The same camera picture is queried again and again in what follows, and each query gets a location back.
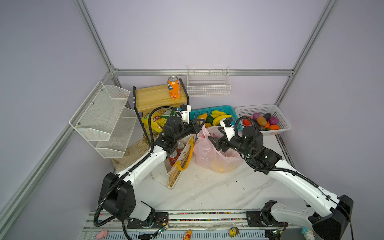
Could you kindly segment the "red cola can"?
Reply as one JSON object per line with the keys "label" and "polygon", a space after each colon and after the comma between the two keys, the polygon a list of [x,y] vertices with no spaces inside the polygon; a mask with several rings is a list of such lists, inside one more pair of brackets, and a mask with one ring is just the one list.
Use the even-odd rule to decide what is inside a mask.
{"label": "red cola can", "polygon": [[178,142],[177,144],[177,152],[178,154],[181,154],[185,148],[185,144],[183,142]]}
{"label": "red cola can", "polygon": [[178,151],[174,151],[170,156],[169,156],[169,162],[171,164],[171,166],[173,167],[174,164],[176,163],[176,161],[178,160],[179,158],[179,152]]}

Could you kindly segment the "pink plastic grocery bag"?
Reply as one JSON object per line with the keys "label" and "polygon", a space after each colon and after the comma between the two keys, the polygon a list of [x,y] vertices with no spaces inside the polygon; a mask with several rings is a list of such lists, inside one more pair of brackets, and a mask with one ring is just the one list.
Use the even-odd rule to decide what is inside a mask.
{"label": "pink plastic grocery bag", "polygon": [[243,159],[235,150],[217,151],[208,137],[222,137],[218,126],[203,127],[194,146],[195,164],[210,171],[225,174],[238,168]]}

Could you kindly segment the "white canvas tote bag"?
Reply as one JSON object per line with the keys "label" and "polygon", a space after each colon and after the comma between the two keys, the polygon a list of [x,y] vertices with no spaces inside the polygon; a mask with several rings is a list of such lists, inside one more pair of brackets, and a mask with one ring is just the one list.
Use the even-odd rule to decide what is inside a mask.
{"label": "white canvas tote bag", "polygon": [[180,153],[177,150],[179,154],[178,158],[172,166],[170,160],[166,159],[154,168],[151,172],[153,180],[172,190],[191,162],[192,156],[194,155],[195,141],[196,135],[190,135],[179,141],[178,146],[180,147],[180,143],[183,143],[184,148]]}

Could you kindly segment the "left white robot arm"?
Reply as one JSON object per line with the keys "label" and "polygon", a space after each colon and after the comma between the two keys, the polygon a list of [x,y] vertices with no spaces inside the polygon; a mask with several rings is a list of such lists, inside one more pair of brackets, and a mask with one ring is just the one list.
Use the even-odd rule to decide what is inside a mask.
{"label": "left white robot arm", "polygon": [[148,152],[119,173],[109,173],[104,177],[93,218],[95,227],[102,227],[114,219],[122,223],[137,220],[146,227],[154,223],[155,209],[144,202],[138,202],[135,190],[152,170],[176,152],[180,140],[196,135],[202,129],[203,123],[190,120],[191,108],[190,105],[181,105],[174,109],[175,116],[167,120],[158,138],[150,139]]}

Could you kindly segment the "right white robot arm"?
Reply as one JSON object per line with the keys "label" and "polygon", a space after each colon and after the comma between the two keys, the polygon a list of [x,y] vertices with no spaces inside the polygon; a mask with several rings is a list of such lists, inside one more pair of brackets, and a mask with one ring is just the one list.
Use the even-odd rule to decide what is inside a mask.
{"label": "right white robot arm", "polygon": [[208,139],[217,151],[235,150],[255,172],[281,182],[307,204],[299,209],[270,200],[262,208],[259,222],[265,227],[274,223],[290,223],[309,228],[324,240],[340,240],[346,228],[352,227],[353,200],[325,190],[298,172],[281,155],[266,148],[263,134],[255,122],[239,134],[238,124],[243,119],[239,118],[232,125],[231,118],[224,118],[218,128],[222,136],[209,136]]}

